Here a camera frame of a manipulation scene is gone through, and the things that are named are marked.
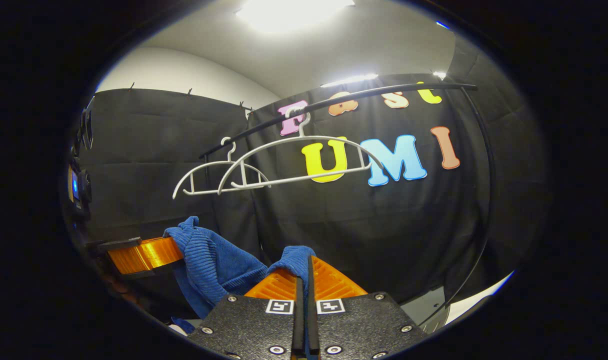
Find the white plastic hanger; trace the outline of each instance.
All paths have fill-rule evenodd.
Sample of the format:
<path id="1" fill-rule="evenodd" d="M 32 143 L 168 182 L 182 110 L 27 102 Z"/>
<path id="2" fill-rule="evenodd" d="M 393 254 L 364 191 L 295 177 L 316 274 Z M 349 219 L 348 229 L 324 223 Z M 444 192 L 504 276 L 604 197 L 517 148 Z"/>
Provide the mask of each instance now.
<path id="1" fill-rule="evenodd" d="M 302 109 L 304 109 L 304 107 L 295 107 L 294 106 L 294 107 L 291 107 L 290 109 L 286 110 L 286 114 L 285 114 L 286 119 L 290 118 L 291 112 L 294 112 L 295 110 L 301 111 Z M 272 141 L 272 142 L 269 142 L 269 143 L 264 144 L 262 146 L 259 146 L 258 148 L 254 148 L 253 150 L 250 150 L 249 152 L 247 152 L 244 155 L 242 155 L 242 157 L 240 157 L 236 162 L 234 162 L 233 165 L 231 165 L 228 168 L 228 170 L 226 171 L 226 173 L 222 177 L 222 180 L 219 182 L 219 186 L 217 187 L 217 194 L 219 195 L 222 192 L 227 191 L 227 189 L 224 189 L 224 183 L 229 178 L 229 176 L 231 176 L 231 173 L 233 173 L 233 170 L 237 166 L 240 166 L 240 170 L 242 171 L 242 185 L 236 184 L 235 182 L 231 182 L 230 184 L 231 184 L 232 187 L 234 187 L 235 189 L 238 189 L 238 190 L 258 189 L 258 188 L 264 187 L 266 185 L 268 185 L 270 187 L 271 185 L 293 183 L 293 182 L 301 182 L 302 180 L 310 180 L 310 179 L 313 179 L 313 178 L 320 178 L 322 176 L 355 173 L 357 171 L 367 171 L 367 170 L 370 170 L 370 168 L 371 168 L 371 166 L 372 166 L 373 163 L 372 162 L 368 162 L 368 165 L 364 166 L 364 158 L 362 158 L 362 151 L 364 153 L 366 153 L 373 160 L 373 162 L 375 162 L 375 164 L 377 164 L 377 166 L 380 169 L 384 169 L 384 166 L 382 166 L 382 162 L 380 162 L 380 160 L 377 157 L 375 157 L 375 155 L 373 155 L 370 151 L 368 151 L 365 148 L 363 148 L 358 143 L 355 143 L 355 142 L 347 140 L 347 139 L 342 139 L 340 137 L 321 136 L 321 135 L 308 135 L 308 136 L 304 135 L 304 126 L 307 125 L 310 121 L 311 121 L 311 114 L 309 112 L 307 112 L 306 113 L 306 119 L 304 119 L 304 121 L 302 121 L 302 123 L 299 124 L 299 136 L 288 137 L 286 139 L 279 139 L 279 140 L 276 140 L 276 141 Z M 345 144 L 349 144 L 349 145 L 354 146 L 355 148 L 357 148 L 357 153 L 359 155 L 359 164 L 361 164 L 361 166 L 358 167 L 358 168 L 348 168 L 346 170 L 330 171 L 330 172 L 325 172 L 325 173 L 317 173 L 315 175 L 296 176 L 296 177 L 290 177 L 290 178 L 281 178 L 279 180 L 271 180 L 271 181 L 263 182 L 261 185 L 260 184 L 247 184 L 247 176 L 246 176 L 246 171 L 244 171 L 244 168 L 245 167 L 251 167 L 251 166 L 249 166 L 247 164 L 244 164 L 244 160 L 248 159 L 251 155 L 253 155 L 254 153 L 258 153 L 259 151 L 262 151 L 262 150 L 265 150 L 265 149 L 268 149 L 268 148 L 272 148 L 273 146 L 278 146 L 280 144 L 286 144 L 288 142 L 297 142 L 297 141 L 311 141 L 311 140 L 316 140 L 316 141 L 339 141 L 339 142 L 343 142 Z"/>
<path id="2" fill-rule="evenodd" d="M 222 139 L 222 141 L 220 142 L 220 144 L 224 145 L 224 142 L 227 141 L 228 139 L 230 139 L 230 137 L 228 137 L 228 136 L 224 137 Z M 228 159 L 227 161 L 206 162 L 206 164 L 201 164 L 200 166 L 197 166 L 196 168 L 193 168 L 190 171 L 188 171 L 184 176 L 182 176 L 182 178 L 179 180 L 179 182 L 175 186 L 175 190 L 173 191 L 173 199 L 176 198 L 176 195 L 178 194 L 178 189 L 180 189 L 180 185 L 182 185 L 184 180 L 186 180 L 186 178 L 188 178 L 188 177 L 190 177 L 190 191 L 187 191 L 186 189 L 182 189 L 182 191 L 186 195 L 190 195 L 190 196 L 215 194 L 215 193 L 217 193 L 219 195 L 223 192 L 238 192 L 238 191 L 244 190 L 244 189 L 221 189 L 221 188 L 219 188 L 217 190 L 195 191 L 195 185 L 194 185 L 194 181 L 193 181 L 193 173 L 195 173 L 196 171 L 198 171 L 200 169 L 203 169 L 203 168 L 209 167 L 209 166 L 219 165 L 219 164 L 235 164 L 235 162 L 231 161 L 231 154 L 235 151 L 236 148 L 237 148 L 237 145 L 235 144 L 235 141 L 233 141 L 233 148 L 226 155 L 226 158 Z M 265 186 L 264 185 L 265 182 L 262 183 L 262 179 L 264 179 L 266 182 L 268 182 L 268 178 L 266 178 L 265 174 L 263 174 L 262 171 L 256 169 L 255 167 L 253 167 L 251 165 L 245 164 L 244 166 L 257 173 L 258 182 L 254 185 L 256 185 L 257 188 L 263 188 Z"/>

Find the white wall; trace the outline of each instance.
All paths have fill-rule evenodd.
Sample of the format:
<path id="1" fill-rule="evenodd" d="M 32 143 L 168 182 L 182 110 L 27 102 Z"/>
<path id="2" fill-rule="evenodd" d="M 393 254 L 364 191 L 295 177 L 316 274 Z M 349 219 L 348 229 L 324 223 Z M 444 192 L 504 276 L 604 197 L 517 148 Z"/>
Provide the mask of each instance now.
<path id="1" fill-rule="evenodd" d="M 253 80 L 220 64 L 186 52 L 137 47 L 103 78 L 95 92 L 112 89 L 156 89 L 199 95 L 259 109 L 280 98 Z"/>

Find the blue towel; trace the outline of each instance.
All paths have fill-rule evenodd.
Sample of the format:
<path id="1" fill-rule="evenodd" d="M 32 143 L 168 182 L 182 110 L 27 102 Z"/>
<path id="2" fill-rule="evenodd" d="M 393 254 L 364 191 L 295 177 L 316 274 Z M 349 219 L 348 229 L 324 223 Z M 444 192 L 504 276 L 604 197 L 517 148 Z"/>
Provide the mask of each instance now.
<path id="1" fill-rule="evenodd" d="M 281 259 L 270 265 L 268 273 L 281 268 L 302 278 L 304 300 L 306 300 L 309 296 L 309 256 L 315 256 L 315 251 L 308 246 L 286 246 L 281 253 Z"/>
<path id="2" fill-rule="evenodd" d="M 186 321 L 185 319 L 181 319 L 180 317 L 171 316 L 171 321 L 173 324 L 180 327 L 183 332 L 187 335 L 195 331 L 195 326 L 192 323 Z"/>
<path id="3" fill-rule="evenodd" d="M 226 239 L 199 227 L 197 216 L 191 216 L 178 227 L 164 231 L 172 237 L 182 252 L 184 263 L 173 267 L 182 294 L 195 313 L 204 319 L 226 294 L 244 295 L 278 268 L 288 269 L 302 278 L 304 298 L 309 289 L 309 256 L 315 255 L 308 246 L 286 246 L 281 259 L 266 268 L 250 253 Z"/>

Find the black backdrop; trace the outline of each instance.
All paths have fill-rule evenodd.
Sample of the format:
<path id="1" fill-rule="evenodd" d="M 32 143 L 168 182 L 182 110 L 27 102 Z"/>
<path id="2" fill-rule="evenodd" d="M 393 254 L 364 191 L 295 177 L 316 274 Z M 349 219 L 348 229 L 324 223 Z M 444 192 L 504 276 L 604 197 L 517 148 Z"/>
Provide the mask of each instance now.
<path id="1" fill-rule="evenodd" d="M 482 261 L 456 301 L 486 289 L 516 268 L 551 201 L 546 187 L 547 153 L 535 118 L 502 71 L 479 52 L 458 39 L 452 63 L 461 70 L 453 68 L 449 76 L 458 82 L 479 83 L 479 90 L 471 95 L 489 127 L 491 146 L 498 149 L 496 207 Z M 438 82 L 438 78 L 381 75 L 311 89 L 252 112 L 248 121 L 240 107 L 202 96 L 153 89 L 102 91 L 96 94 L 93 110 L 93 150 L 80 154 L 93 180 L 89 238 L 150 239 L 197 215 L 202 227 L 218 232 L 267 265 L 281 257 L 285 246 L 304 245 L 368 292 L 386 291 L 404 302 L 444 285 L 449 299 L 477 260 L 489 212 L 488 158 L 480 128 L 459 90 L 434 90 L 442 98 L 439 104 L 425 102 L 417 91 L 406 91 L 403 96 L 409 106 L 402 109 L 389 107 L 379 95 L 361 98 L 355 110 L 339 116 L 331 116 L 326 108 L 314 111 L 305 128 L 308 135 L 345 136 L 357 143 L 379 139 L 390 150 L 400 135 L 413 135 L 427 171 L 425 178 L 397 182 L 391 178 L 384 186 L 372 187 L 368 185 L 370 171 L 362 171 L 323 184 L 306 180 L 220 196 L 187 196 L 181 191 L 189 186 L 185 180 L 176 199 L 171 198 L 178 180 L 204 163 L 201 153 L 224 136 L 273 119 L 281 107 L 302 100 L 312 104 L 340 91 L 416 82 Z M 459 167 L 442 168 L 441 149 L 430 133 L 435 126 L 450 129 Z M 283 139 L 281 129 L 276 125 L 237 141 L 233 159 Z M 300 151 L 313 142 L 270 148 L 251 157 L 249 164 L 272 180 L 306 175 Z M 230 148 L 211 154 L 209 161 L 225 160 Z M 515 153 L 515 148 L 522 151 Z M 349 168 L 359 166 L 356 150 L 346 146 L 346 151 Z M 321 155 L 325 168 L 334 166 L 326 143 Z M 215 189 L 227 167 L 216 165 L 195 173 L 196 189 Z M 239 183 L 238 177 L 239 171 L 234 171 L 229 181 Z M 170 272 L 131 283 L 186 309 Z"/>
<path id="2" fill-rule="evenodd" d="M 247 126 L 244 110 L 203 96 L 155 89 L 112 89 L 95 94 L 92 150 L 80 151 L 80 165 L 91 176 L 93 201 L 87 224 L 88 240 L 125 240 L 161 237 L 166 228 L 189 216 L 218 232 L 239 248 L 263 259 L 249 191 L 187 196 L 187 178 L 175 199 L 180 178 L 204 163 L 199 155 L 225 136 Z M 226 160 L 227 151 L 209 161 Z M 236 153 L 248 150 L 238 141 Z M 216 189 L 226 165 L 194 173 L 196 189 Z M 148 295 L 151 313 L 161 320 L 170 316 L 195 317 L 180 291 L 171 266 L 156 276 L 129 278 L 127 282 Z"/>
<path id="3" fill-rule="evenodd" d="M 298 101 L 313 104 L 342 91 L 416 82 L 428 84 L 439 82 L 439 78 L 432 74 L 380 75 L 372 80 L 311 89 L 254 111 L 249 126 L 275 118 L 279 108 Z M 338 116 L 331 116 L 327 108 L 313 111 L 309 125 L 304 127 L 307 135 L 344 136 L 358 144 L 380 139 L 391 151 L 398 136 L 413 135 L 427 176 L 416 180 L 401 177 L 398 182 L 391 178 L 386 185 L 371 187 L 371 172 L 361 171 L 322 184 L 305 180 L 256 190 L 258 231 L 269 258 L 279 259 L 285 246 L 309 246 L 367 292 L 386 291 L 398 302 L 443 285 L 446 271 L 455 260 L 470 267 L 474 251 L 467 250 L 475 248 L 481 239 L 480 219 L 488 202 L 488 195 L 478 196 L 476 190 L 485 184 L 478 180 L 478 173 L 488 178 L 487 157 L 483 144 L 477 152 L 471 144 L 469 133 L 478 140 L 480 132 L 475 120 L 466 118 L 469 123 L 464 124 L 444 96 L 445 91 L 459 92 L 435 90 L 434 95 L 441 96 L 442 101 L 429 104 L 417 91 L 405 91 L 402 95 L 409 105 L 401 109 L 389 107 L 377 95 L 360 98 L 355 110 Z M 430 132 L 435 126 L 450 129 L 455 154 L 461 161 L 458 168 L 442 168 L 442 153 Z M 284 139 L 281 130 L 279 124 L 252 134 L 247 138 L 250 148 Z M 275 146 L 251 157 L 250 163 L 269 179 L 307 175 L 301 149 L 314 142 Z M 335 166 L 333 150 L 326 141 L 322 144 L 322 166 L 331 169 Z M 345 151 L 348 167 L 359 167 L 357 150 L 346 145 Z M 460 259 L 464 254 L 468 258 Z"/>

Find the hanger hook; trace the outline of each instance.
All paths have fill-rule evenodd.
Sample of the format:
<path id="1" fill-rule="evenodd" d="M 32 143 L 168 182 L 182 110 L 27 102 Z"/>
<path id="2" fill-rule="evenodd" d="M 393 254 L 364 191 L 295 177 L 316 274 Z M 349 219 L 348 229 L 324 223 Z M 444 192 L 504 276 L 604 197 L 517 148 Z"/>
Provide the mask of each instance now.
<path id="1" fill-rule="evenodd" d="M 293 106 L 290 107 L 289 109 L 286 110 L 286 113 L 284 114 L 286 119 L 290 119 L 291 118 L 291 113 L 295 112 L 295 111 L 302 111 L 304 109 L 304 106 Z M 311 113 L 307 112 L 306 113 L 306 118 L 304 119 L 304 121 L 299 123 L 299 136 L 303 137 L 304 136 L 304 127 L 311 121 Z"/>
<path id="2" fill-rule="evenodd" d="M 230 140 L 231 137 L 230 136 L 224 136 L 222 137 L 222 141 L 219 142 L 219 145 L 224 145 L 225 141 Z M 237 149 L 237 145 L 235 144 L 235 141 L 233 141 L 233 148 L 231 148 L 231 150 L 226 154 L 226 158 L 228 159 L 228 161 L 231 161 L 231 154 L 235 151 L 235 149 Z"/>

